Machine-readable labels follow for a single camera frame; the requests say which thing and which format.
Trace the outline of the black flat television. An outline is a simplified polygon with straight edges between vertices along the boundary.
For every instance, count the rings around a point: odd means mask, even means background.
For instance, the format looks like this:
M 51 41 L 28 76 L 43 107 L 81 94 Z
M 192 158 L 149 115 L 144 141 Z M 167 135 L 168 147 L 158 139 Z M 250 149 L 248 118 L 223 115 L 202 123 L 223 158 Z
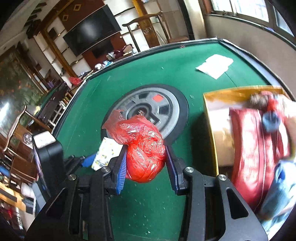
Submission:
M 109 6 L 105 5 L 76 24 L 63 39 L 75 56 L 79 56 L 120 31 L 116 18 Z

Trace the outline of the red plastic bag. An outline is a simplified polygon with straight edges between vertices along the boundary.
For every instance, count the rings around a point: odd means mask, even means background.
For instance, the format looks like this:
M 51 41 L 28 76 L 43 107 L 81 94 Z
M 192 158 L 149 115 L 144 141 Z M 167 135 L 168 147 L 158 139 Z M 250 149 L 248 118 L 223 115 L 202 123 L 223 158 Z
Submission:
M 126 178 L 137 183 L 153 180 L 165 166 L 166 148 L 158 128 L 143 115 L 126 120 L 112 111 L 102 126 L 118 144 L 127 146 Z

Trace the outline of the blue red cloth bundle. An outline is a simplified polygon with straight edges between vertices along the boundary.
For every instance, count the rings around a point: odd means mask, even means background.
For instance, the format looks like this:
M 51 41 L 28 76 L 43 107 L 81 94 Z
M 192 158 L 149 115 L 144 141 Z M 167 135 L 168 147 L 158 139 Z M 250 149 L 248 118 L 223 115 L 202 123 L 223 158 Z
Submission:
M 250 96 L 249 103 L 252 108 L 263 111 L 262 126 L 267 133 L 278 131 L 283 120 L 283 114 L 277 95 L 270 91 L 261 91 Z

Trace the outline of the yellow cardboard box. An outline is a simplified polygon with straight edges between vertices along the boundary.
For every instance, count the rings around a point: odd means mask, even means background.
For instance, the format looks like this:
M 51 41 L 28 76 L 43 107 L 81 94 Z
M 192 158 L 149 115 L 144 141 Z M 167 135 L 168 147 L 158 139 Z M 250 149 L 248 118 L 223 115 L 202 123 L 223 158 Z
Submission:
M 220 174 L 220 168 L 232 166 L 234 162 L 234 140 L 229 116 L 231 108 L 246 108 L 251 95 L 262 91 L 283 94 L 294 101 L 295 98 L 280 86 L 254 85 L 220 89 L 203 94 L 212 150 L 214 175 Z

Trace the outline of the white tissue packet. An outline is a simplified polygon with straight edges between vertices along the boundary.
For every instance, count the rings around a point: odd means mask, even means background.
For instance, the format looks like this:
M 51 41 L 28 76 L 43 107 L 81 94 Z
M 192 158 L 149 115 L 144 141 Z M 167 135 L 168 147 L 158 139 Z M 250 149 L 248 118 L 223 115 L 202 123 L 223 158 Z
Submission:
M 208 57 L 204 63 L 196 67 L 196 70 L 217 80 L 221 77 L 233 63 L 233 59 L 219 54 Z

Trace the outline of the red leather bag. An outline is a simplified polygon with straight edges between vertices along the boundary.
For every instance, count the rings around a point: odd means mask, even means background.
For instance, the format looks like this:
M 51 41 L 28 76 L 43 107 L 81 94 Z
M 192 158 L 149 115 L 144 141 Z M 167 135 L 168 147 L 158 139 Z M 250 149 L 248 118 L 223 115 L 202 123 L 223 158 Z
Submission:
M 251 209 L 258 211 L 278 161 L 290 156 L 288 132 L 283 123 L 275 132 L 266 132 L 258 109 L 230 109 L 229 116 L 235 148 L 231 182 Z

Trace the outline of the round mahjong table console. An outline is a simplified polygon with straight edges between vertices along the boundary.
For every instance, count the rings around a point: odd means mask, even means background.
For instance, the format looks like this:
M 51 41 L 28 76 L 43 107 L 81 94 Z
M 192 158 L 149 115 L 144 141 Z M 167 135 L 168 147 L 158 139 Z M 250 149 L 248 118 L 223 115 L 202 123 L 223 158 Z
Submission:
M 127 92 L 114 102 L 102 122 L 105 123 L 117 109 L 127 120 L 142 113 L 158 128 L 167 146 L 180 136 L 189 118 L 189 105 L 184 94 L 165 84 L 148 84 Z

